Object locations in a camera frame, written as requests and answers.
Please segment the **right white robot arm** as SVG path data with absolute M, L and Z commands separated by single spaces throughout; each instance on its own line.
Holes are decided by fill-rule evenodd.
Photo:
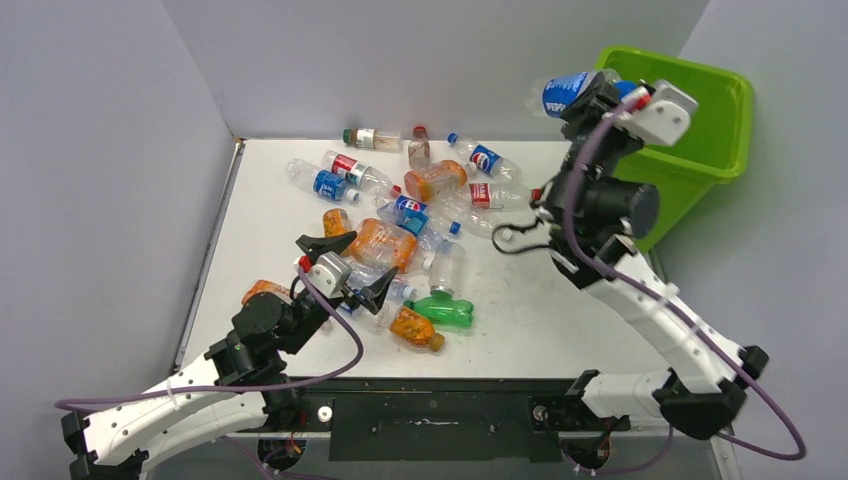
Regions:
M 601 419 L 655 417 L 698 440 L 716 436 L 743 407 L 767 353 L 727 339 L 682 302 L 636 247 L 658 220 L 656 186 L 617 179 L 619 161 L 647 145 L 671 146 L 697 102 L 673 84 L 621 80 L 590 71 L 550 80 L 541 109 L 562 121 L 570 143 L 555 176 L 530 202 L 549 229 L 545 249 L 576 288 L 616 312 L 667 362 L 664 370 L 587 370 L 566 395 L 579 428 Z

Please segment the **green plastic bottle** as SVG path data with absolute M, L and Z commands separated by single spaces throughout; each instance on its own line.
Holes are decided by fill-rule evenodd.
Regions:
M 461 329 L 473 326 L 474 304 L 467 300 L 430 296 L 417 301 L 408 300 L 403 305 L 426 317 L 434 325 Z

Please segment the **clear bottle silver base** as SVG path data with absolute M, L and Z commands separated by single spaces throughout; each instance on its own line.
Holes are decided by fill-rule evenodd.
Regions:
M 429 271 L 430 294 L 453 298 L 459 294 L 467 254 L 458 243 L 444 241 L 436 249 Z

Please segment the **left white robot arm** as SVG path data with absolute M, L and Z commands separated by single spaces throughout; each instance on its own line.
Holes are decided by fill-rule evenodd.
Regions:
M 293 381 L 285 355 L 297 354 L 330 319 L 353 329 L 339 314 L 347 305 L 378 314 L 398 273 L 391 267 L 371 284 L 350 284 L 352 267 L 342 253 L 354 232 L 303 235 L 294 263 L 298 293 L 255 286 L 242 300 L 226 336 L 164 381 L 135 396 L 63 400 L 64 441 L 75 458 L 73 479 L 138 479 L 162 461 L 204 442 L 243 430 L 282 431 L 301 417 L 304 389 L 347 372 L 353 360 L 329 373 Z

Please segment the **orange bottle brown cap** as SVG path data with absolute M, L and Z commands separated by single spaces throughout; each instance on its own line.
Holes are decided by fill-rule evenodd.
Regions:
M 412 346 L 426 348 L 432 352 L 440 351 L 445 342 L 445 337 L 435 330 L 427 317 L 407 306 L 398 309 L 389 331 Z

